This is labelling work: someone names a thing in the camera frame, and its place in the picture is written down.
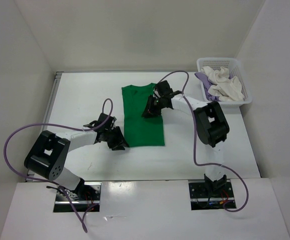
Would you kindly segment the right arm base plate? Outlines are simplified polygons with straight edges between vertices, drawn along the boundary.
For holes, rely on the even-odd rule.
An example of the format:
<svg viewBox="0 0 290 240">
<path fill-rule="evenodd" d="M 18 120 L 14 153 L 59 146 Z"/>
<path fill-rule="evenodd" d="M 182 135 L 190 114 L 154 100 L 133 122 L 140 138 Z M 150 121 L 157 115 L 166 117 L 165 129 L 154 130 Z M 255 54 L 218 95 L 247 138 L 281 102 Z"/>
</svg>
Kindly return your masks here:
<svg viewBox="0 0 290 240">
<path fill-rule="evenodd" d="M 216 193 L 208 193 L 203 180 L 189 181 L 188 188 L 192 211 L 219 210 L 223 209 L 224 205 L 230 210 L 237 208 L 232 184 L 229 180 Z"/>
</svg>

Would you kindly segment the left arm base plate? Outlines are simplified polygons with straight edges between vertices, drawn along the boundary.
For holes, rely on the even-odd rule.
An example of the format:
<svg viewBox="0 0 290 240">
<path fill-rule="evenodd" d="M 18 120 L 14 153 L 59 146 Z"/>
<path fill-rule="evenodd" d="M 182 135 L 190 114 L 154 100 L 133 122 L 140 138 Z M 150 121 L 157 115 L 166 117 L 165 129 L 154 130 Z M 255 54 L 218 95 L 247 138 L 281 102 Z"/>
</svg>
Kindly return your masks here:
<svg viewBox="0 0 290 240">
<path fill-rule="evenodd" d="M 85 184 L 86 191 L 81 195 L 65 189 L 69 199 L 71 200 L 75 210 L 78 213 L 84 213 L 87 211 L 90 212 L 99 212 L 100 211 L 100 200 L 101 200 L 101 182 L 92 182 Z M 70 204 L 68 198 L 64 195 L 61 190 L 57 190 L 55 195 L 54 213 L 73 213 L 74 210 Z"/>
</svg>

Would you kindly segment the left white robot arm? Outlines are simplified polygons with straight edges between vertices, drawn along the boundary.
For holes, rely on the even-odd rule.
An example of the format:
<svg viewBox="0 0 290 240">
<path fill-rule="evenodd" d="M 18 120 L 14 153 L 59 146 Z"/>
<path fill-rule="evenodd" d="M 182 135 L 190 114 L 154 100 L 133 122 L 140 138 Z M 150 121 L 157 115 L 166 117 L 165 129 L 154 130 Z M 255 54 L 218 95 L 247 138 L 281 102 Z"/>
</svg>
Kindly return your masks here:
<svg viewBox="0 0 290 240">
<path fill-rule="evenodd" d="M 101 142 L 106 142 L 108 148 L 113 151 L 129 147 L 118 126 L 60 134 L 45 130 L 38 136 L 26 156 L 24 166 L 44 179 L 64 187 L 72 199 L 79 200 L 91 190 L 85 185 L 83 178 L 65 168 L 67 155 L 76 149 Z"/>
</svg>

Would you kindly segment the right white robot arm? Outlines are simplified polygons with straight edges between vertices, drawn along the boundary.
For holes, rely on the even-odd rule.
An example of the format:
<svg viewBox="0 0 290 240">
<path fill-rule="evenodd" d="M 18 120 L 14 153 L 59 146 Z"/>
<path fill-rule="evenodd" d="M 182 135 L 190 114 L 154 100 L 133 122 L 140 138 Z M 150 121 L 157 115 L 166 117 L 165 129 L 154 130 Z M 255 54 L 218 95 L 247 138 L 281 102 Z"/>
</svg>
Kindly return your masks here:
<svg viewBox="0 0 290 240">
<path fill-rule="evenodd" d="M 220 104 L 216 101 L 204 102 L 182 94 L 179 90 L 159 96 L 154 93 L 147 99 L 142 113 L 143 118 L 156 118 L 162 109 L 173 109 L 192 116 L 194 124 L 194 143 L 200 140 L 208 154 L 205 167 L 204 191 L 208 197 L 215 197 L 225 186 L 227 176 L 222 170 L 224 163 L 224 142 L 230 131 Z"/>
</svg>

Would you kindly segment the green t shirt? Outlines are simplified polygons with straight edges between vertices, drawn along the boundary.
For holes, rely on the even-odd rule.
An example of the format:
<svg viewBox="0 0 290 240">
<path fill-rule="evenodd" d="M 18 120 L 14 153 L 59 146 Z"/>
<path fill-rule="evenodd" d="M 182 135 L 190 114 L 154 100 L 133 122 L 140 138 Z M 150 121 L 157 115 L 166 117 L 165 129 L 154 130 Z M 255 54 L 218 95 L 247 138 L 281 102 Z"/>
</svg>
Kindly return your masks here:
<svg viewBox="0 0 290 240">
<path fill-rule="evenodd" d="M 142 117 L 148 97 L 153 94 L 154 86 L 154 83 L 150 83 L 144 86 L 128 85 L 121 88 L 124 138 L 131 148 L 165 146 L 163 118 Z"/>
</svg>

